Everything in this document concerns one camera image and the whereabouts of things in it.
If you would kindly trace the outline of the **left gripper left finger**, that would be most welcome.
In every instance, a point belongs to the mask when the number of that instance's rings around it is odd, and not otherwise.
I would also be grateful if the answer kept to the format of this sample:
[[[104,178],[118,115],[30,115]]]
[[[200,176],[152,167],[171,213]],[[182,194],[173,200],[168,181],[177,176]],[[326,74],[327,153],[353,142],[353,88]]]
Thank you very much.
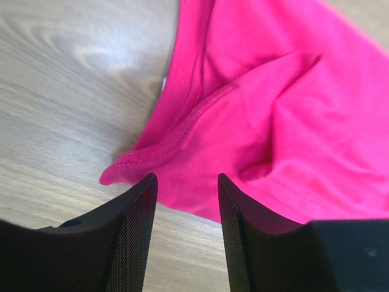
[[[58,227],[1,221],[1,290],[142,291],[157,191],[151,173]]]

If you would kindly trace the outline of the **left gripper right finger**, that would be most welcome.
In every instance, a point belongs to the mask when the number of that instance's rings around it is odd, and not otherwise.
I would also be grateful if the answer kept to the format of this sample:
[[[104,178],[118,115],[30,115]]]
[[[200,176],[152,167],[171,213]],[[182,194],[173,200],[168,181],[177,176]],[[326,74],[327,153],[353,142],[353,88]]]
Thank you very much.
[[[230,291],[318,291],[308,232],[242,192],[225,174],[218,200]]]

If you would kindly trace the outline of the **magenta t-shirt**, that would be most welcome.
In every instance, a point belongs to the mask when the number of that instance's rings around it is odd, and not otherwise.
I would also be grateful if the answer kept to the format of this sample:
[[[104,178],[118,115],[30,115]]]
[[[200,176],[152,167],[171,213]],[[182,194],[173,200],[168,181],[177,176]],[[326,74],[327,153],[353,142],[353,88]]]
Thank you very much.
[[[217,180],[299,223],[388,217],[388,53],[319,1],[181,1],[159,102],[101,175],[220,221]]]

